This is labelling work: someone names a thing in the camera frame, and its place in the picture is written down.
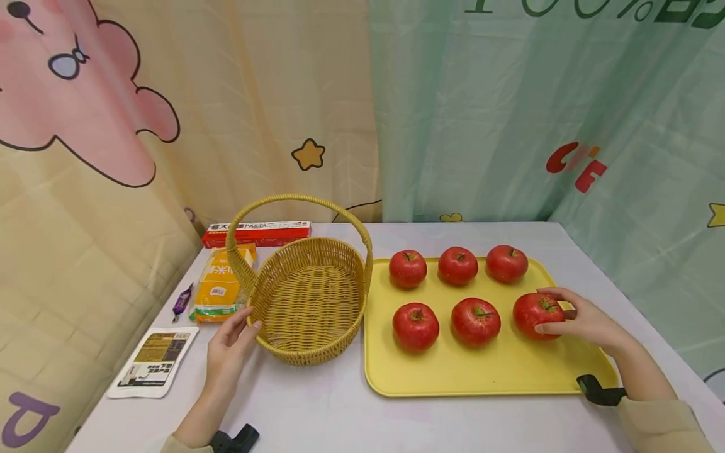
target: white tablecloth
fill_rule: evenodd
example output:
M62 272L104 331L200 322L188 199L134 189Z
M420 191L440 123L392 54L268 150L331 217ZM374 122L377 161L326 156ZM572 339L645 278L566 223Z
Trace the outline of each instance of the white tablecloth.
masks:
M366 225L375 257L413 248L435 257L452 245L485 255L510 244L543 263L560 286L595 300L652 353L682 399L692 406L716 451L725 452L725 407L655 329L556 223L418 223ZM355 246L348 224L313 225L314 236ZM260 262L271 253L259 249ZM202 250L152 327L171 326L179 293L196 281L210 251ZM184 319L177 325L191 325ZM103 398L69 453L157 453L194 403L204 382L203 325L163 399ZM616 413L582 396L386 399L363 372L359 334L336 359L311 368L279 362L257 348L241 378L222 430L235 436L245 423L260 432L254 453L353 452L630 452Z

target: yellow star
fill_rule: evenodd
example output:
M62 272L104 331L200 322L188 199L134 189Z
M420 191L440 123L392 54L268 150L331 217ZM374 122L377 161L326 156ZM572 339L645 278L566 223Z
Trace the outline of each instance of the yellow star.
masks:
M713 212L713 218L710 219L708 228L725 226L725 204L710 203L710 211Z
M292 152L292 159L297 161L299 169L303 172L310 168L322 168L322 155L325 154L325 147L318 146L314 140L308 138L304 141L301 148L297 148Z
M463 216L457 212L454 212L451 215L443 214L441 217L439 217L441 222L462 222Z

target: hand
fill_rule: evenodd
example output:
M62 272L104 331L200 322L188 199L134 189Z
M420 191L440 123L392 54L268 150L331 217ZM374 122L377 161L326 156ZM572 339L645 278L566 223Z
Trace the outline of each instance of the hand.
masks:
M576 310L564 312L570 321L539 324L534 328L536 332L578 336L602 348L614 357L630 399L677 399L667 377L646 348L599 307L566 288L541 288L537 291L567 301Z
M207 346L207 380L204 392L236 393L236 384L262 321L247 325L253 307L239 310L217 330Z
M539 324L534 328L536 332L578 336L596 344L613 357L622 349L639 345L637 340L615 320L577 293L566 288L541 288L537 291L541 294L548 294L559 301L567 301L575 309L564 311L566 319L571 321Z
M247 325L248 307L227 319L207 346L207 380L202 394L176 429L174 437L189 448L209 445L236 393L241 370L262 321Z

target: woven basket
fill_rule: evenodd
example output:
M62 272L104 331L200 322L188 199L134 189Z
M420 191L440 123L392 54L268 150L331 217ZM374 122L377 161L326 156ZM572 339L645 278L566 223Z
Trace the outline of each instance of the woven basket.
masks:
M255 275L236 249L239 222L263 204L300 200L332 209L348 219L367 249L363 262L349 244L332 238L306 238L281 247ZM283 194L256 201L240 211L226 239L229 264L249 292L251 325L264 325L257 341L292 365L317 365L340 355L360 329L373 272L373 246L363 224L345 209L311 196Z

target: beige curtain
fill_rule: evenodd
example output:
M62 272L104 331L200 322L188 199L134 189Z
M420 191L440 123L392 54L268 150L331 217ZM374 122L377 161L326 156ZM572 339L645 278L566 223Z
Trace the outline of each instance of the beige curtain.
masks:
M59 0L56 10L26 1L35 26L52 17L64 24L54 35L31 35L28 21L0 11L0 55L34 68L18 86L55 100L43 112L21 98L0 105L0 120L16 122L0 126L7 145L0 146L0 449L67 446L189 266L208 223L287 191L354 207L365 221L380 218L365 0L93 0L98 20L86 1ZM133 74L121 69L133 61L113 57L125 35L99 20L130 33L140 55L131 80L153 91L127 95ZM67 38L65 52L43 41L23 47L49 35ZM47 76L44 51L71 57L51 68L61 81L34 87ZM38 52L44 60L33 66ZM89 93L103 96L78 98L88 74ZM0 103L15 96L3 83ZM54 83L60 88L49 88ZM56 92L67 87L67 99ZM36 123L56 134L48 146L21 143L39 136ZM138 156L95 160L100 146L118 143L117 152L137 148ZM250 216L262 218L338 220L304 204Z

